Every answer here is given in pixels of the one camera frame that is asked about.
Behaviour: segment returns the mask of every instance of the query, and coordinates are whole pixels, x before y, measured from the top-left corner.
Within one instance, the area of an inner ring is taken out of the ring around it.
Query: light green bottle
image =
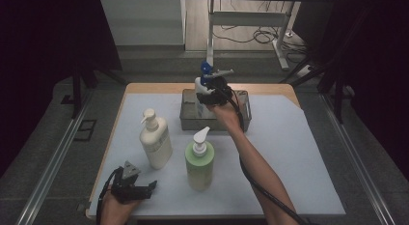
[[[205,127],[193,136],[184,152],[186,157],[187,180],[196,190],[207,189],[213,175],[213,146],[205,141],[210,127]]]

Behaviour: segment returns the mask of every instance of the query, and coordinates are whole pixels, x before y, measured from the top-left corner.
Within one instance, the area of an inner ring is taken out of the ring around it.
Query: white table surface
[[[252,121],[246,135],[280,176],[299,214],[345,214],[328,175],[304,112],[284,96],[250,95]],[[126,94],[113,131],[88,216],[96,215],[97,197],[109,175],[126,160],[142,173],[136,185],[158,180],[150,199],[132,215],[138,217],[262,216],[259,202],[242,174],[238,153],[224,131],[210,131],[215,148],[213,182],[205,191],[187,182],[184,150],[196,131],[181,130],[181,94]],[[143,111],[153,108],[169,124],[173,154],[154,170],[139,141]]]

